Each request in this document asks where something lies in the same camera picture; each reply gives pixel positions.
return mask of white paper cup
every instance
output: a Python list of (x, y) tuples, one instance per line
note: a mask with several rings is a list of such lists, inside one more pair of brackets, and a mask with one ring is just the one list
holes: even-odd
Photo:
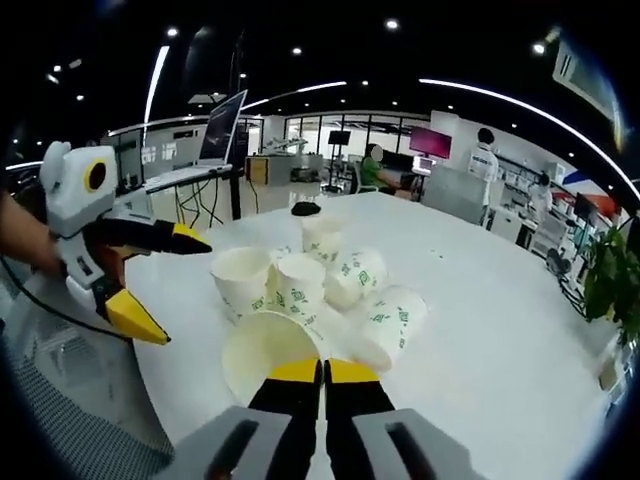
[(302, 219), (302, 251), (312, 255), (325, 266), (332, 265), (342, 248), (342, 229), (345, 220), (328, 214)]
[(353, 357), (376, 370), (389, 370), (421, 330), (427, 314), (426, 303), (414, 291), (402, 286), (384, 289), (354, 340)]
[(319, 358), (318, 349), (296, 322), (278, 312), (243, 318), (222, 351), (222, 369), (231, 392), (247, 406), (269, 373), (289, 362)]
[(229, 320), (236, 323), (244, 315), (267, 307), (270, 266), (269, 251), (258, 247), (227, 250), (214, 260), (211, 275)]
[(382, 256), (375, 250), (362, 249), (347, 255), (327, 273), (325, 299), (334, 308), (346, 310), (379, 290), (387, 275)]
[(285, 255), (289, 255), (293, 250), (290, 246), (275, 248), (269, 252), (271, 256), (271, 267), (269, 268), (269, 277), (267, 280), (267, 296), (270, 302), (273, 302), (276, 295), (276, 287), (278, 286), (278, 270), (276, 264)]
[(306, 253), (293, 253), (282, 257), (276, 270), (274, 308), (303, 324), (312, 323), (324, 299), (324, 266)]

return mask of green leaves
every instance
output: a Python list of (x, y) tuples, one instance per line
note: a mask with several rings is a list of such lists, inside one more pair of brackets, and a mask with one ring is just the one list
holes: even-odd
[(622, 330), (620, 341), (624, 344), (640, 337), (640, 263), (627, 251), (616, 228), (589, 249), (584, 300), (587, 321), (613, 309), (613, 321)]

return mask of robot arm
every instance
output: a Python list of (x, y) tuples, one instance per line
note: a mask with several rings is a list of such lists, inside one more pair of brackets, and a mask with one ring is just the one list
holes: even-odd
[(71, 296), (123, 335), (164, 345), (170, 341), (167, 333), (126, 288), (106, 275), (90, 245), (178, 254), (206, 253), (211, 247), (184, 225), (115, 207), (116, 172), (111, 147), (71, 150), (68, 143), (52, 143), (40, 170), (47, 223), (66, 267)]

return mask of person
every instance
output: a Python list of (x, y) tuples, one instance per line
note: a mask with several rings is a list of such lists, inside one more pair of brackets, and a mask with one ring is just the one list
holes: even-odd
[(489, 206), (491, 183), (495, 182), (498, 178), (498, 159), (491, 151), (491, 146), (494, 141), (495, 137), (493, 133), (491, 133), (491, 130), (484, 127), (478, 130), (478, 144), (469, 152), (467, 161), (467, 170), (487, 182), (482, 198), (482, 205), (484, 207), (483, 219)]
[(393, 178), (389, 173), (385, 172), (380, 162), (382, 161), (383, 151), (380, 145), (371, 143), (367, 145), (364, 159), (360, 165), (360, 174), (363, 185), (372, 185), (378, 187), (378, 191), (388, 195), (411, 200), (411, 192), (405, 190), (402, 183)]
[(553, 198), (551, 196), (549, 175), (543, 173), (538, 179), (538, 183), (529, 188), (529, 210), (533, 213), (535, 220), (540, 223), (547, 212), (551, 210)]

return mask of overturned paper cup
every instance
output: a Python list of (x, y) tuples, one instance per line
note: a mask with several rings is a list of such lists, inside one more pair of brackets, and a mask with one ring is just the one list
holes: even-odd
[(259, 247), (227, 250), (214, 260), (211, 275), (232, 322), (266, 308), (270, 267), (269, 251)]
[(274, 368), (309, 358), (320, 354), (304, 328), (286, 315), (264, 311), (245, 316), (230, 333), (222, 369), (231, 392), (247, 406)]
[(346, 310), (380, 289), (386, 279), (387, 267), (382, 255), (372, 249), (362, 249), (345, 256), (327, 273), (325, 299), (334, 308)]
[(354, 339), (353, 357), (377, 370), (389, 370), (418, 334), (429, 311), (413, 290), (391, 286), (380, 292)]
[(332, 265), (342, 248), (344, 218), (322, 213), (305, 217), (301, 222), (302, 251), (325, 266)]

